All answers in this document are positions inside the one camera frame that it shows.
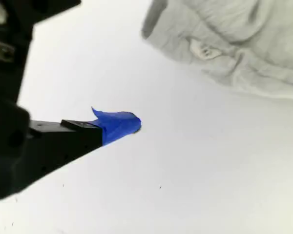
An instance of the crumpled fabric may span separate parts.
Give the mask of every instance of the crumpled fabric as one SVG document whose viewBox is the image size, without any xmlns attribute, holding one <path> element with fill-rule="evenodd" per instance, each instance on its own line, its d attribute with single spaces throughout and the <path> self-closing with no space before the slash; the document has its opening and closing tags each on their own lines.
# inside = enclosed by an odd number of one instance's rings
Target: crumpled fabric
<svg viewBox="0 0 293 234">
<path fill-rule="evenodd" d="M 217 84 L 293 99 L 293 0 L 153 0 L 142 35 Z"/>
<path fill-rule="evenodd" d="M 102 128 L 102 143 L 108 145 L 141 129 L 141 120 L 131 112 L 107 113 L 92 108 L 98 118 L 88 123 Z"/>
</svg>

